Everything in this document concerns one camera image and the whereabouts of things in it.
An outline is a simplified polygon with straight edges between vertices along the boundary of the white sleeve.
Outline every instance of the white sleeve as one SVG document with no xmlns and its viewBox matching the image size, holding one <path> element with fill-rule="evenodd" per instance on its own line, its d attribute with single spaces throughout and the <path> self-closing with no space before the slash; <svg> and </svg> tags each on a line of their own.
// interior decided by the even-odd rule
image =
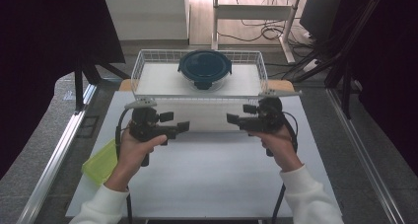
<svg viewBox="0 0 418 224">
<path fill-rule="evenodd" d="M 280 173 L 286 187 L 285 198 L 293 212 L 295 224 L 343 223 L 337 204 L 323 190 L 307 167 Z"/>
<path fill-rule="evenodd" d="M 101 185 L 93 199 L 82 204 L 80 213 L 70 223 L 117 223 L 128 194 Z"/>
</svg>

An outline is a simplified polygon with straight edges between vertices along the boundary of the floor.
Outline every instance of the floor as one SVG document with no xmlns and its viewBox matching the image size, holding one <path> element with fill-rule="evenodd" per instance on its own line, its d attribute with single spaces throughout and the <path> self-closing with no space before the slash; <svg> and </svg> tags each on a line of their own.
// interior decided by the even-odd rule
<svg viewBox="0 0 418 224">
<path fill-rule="evenodd" d="M 122 71 L 130 74 L 135 62 L 136 54 L 141 48 L 208 48 L 209 43 L 183 44 L 170 41 L 127 41 L 122 43 L 126 64 L 115 64 Z M 286 59 L 278 45 L 225 43 L 220 49 L 250 49 L 260 50 L 264 57 L 271 79 L 280 79 L 289 70 Z M 105 114 L 111 92 L 118 88 L 120 79 L 101 67 L 98 67 L 104 78 L 100 87 L 101 92 L 95 96 L 96 106 L 88 114 L 89 117 Z M 295 84 L 296 90 L 302 90 L 301 96 L 304 109 L 312 128 L 313 136 L 324 161 L 340 208 L 344 214 L 345 223 L 390 223 L 382 209 L 380 200 L 369 178 L 358 161 L 352 142 L 348 139 L 329 97 L 323 87 L 323 79 L 327 71 Z M 350 110 L 351 121 L 356 126 L 364 146 L 387 185 L 393 199 L 398 205 L 404 218 L 403 223 L 418 223 L 418 178 L 408 168 L 405 161 L 382 133 L 376 123 L 358 101 L 358 91 L 353 86 Z M 71 115 L 74 112 L 74 77 L 72 74 L 59 79 L 55 86 L 55 96 L 49 110 L 43 117 L 26 148 L 12 166 L 8 174 L 0 181 L 0 223 L 16 223 L 24 209 L 35 185 L 40 178 L 47 162 L 58 143 Z M 99 116 L 97 127 L 100 127 L 103 117 Z M 67 155 L 66 161 L 58 174 L 56 182 L 50 190 L 45 205 L 39 213 L 35 223 L 65 223 L 63 218 L 72 191 L 80 179 L 81 164 L 90 156 L 92 143 L 98 130 L 84 127 L 78 131 L 76 147 Z M 280 220 L 281 223 L 292 223 L 292 220 Z"/>
</svg>

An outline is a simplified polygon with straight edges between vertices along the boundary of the white wire basket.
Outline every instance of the white wire basket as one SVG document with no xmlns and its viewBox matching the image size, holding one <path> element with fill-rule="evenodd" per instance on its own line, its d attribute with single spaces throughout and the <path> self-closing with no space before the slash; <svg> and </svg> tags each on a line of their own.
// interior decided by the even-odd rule
<svg viewBox="0 0 418 224">
<path fill-rule="evenodd" d="M 251 116 L 243 105 L 257 105 L 268 91 L 267 73 L 259 51 L 219 50 L 232 61 L 232 74 L 216 90 L 196 90 L 177 71 L 181 58 L 192 50 L 143 49 L 131 77 L 135 100 L 154 100 L 157 112 L 174 112 L 176 124 L 190 121 L 190 131 L 239 131 L 227 123 L 227 113 Z"/>
<path fill-rule="evenodd" d="M 261 52 L 219 50 L 232 62 L 232 74 L 216 90 L 197 90 L 177 71 L 192 50 L 143 49 L 131 77 L 135 99 L 147 98 L 254 98 L 267 92 L 268 81 Z"/>
</svg>

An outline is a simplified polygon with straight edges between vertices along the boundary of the black handle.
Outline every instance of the black handle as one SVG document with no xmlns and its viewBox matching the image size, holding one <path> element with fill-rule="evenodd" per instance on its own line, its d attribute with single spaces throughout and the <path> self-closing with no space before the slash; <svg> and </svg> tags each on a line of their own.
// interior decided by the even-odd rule
<svg viewBox="0 0 418 224">
<path fill-rule="evenodd" d="M 273 153 L 268 148 L 265 149 L 265 154 L 267 154 L 267 156 L 269 156 L 269 157 L 273 157 Z"/>
<path fill-rule="evenodd" d="M 150 165 L 150 154 L 149 153 L 147 153 L 147 155 L 145 155 L 145 158 L 141 163 L 141 167 L 148 167 L 148 165 Z"/>
</svg>

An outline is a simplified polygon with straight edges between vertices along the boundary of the person's left hand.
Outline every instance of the person's left hand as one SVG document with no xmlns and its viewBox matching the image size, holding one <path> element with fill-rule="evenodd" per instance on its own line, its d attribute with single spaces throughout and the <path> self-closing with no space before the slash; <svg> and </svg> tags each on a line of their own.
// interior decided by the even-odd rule
<svg viewBox="0 0 418 224">
<path fill-rule="evenodd" d="M 130 135 L 129 128 L 126 128 L 121 136 L 117 165 L 104 185 L 112 190 L 126 191 L 129 181 L 141 167 L 145 155 L 153 152 L 155 146 L 166 140 L 166 135 L 160 135 L 147 142 L 139 142 Z"/>
</svg>

